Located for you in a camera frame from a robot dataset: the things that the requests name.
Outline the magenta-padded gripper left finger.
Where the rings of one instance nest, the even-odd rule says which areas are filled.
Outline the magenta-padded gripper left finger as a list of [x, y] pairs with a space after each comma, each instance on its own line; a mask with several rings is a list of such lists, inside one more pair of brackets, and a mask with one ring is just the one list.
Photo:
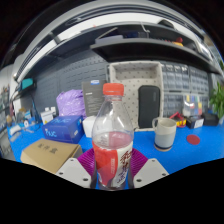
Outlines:
[[56, 175], [78, 186], [94, 189], [97, 182], [94, 150], [89, 149], [78, 158], [69, 158]]

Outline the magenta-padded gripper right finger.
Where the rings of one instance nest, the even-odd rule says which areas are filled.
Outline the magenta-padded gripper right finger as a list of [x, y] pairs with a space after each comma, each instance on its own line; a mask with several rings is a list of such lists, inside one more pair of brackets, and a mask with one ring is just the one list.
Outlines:
[[137, 149], [132, 149], [128, 171], [128, 186], [140, 188], [168, 176], [169, 173], [156, 158], [148, 159]]

